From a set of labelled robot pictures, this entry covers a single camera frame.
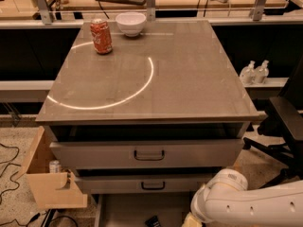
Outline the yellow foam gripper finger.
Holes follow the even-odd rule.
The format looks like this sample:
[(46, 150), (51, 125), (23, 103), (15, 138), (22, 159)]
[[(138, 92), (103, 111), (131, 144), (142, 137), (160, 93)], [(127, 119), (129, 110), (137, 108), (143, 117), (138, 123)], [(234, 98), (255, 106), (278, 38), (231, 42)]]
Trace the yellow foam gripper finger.
[(202, 223), (197, 220), (191, 213), (188, 213), (182, 227), (202, 227)]

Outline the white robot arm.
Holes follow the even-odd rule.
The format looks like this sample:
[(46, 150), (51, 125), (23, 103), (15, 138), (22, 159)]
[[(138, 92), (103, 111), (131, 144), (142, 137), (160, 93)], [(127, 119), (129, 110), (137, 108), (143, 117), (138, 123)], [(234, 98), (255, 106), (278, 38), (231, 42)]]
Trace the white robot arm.
[(192, 198), (182, 227), (217, 221), (235, 225), (303, 227), (303, 181), (248, 190), (246, 178), (220, 170)]

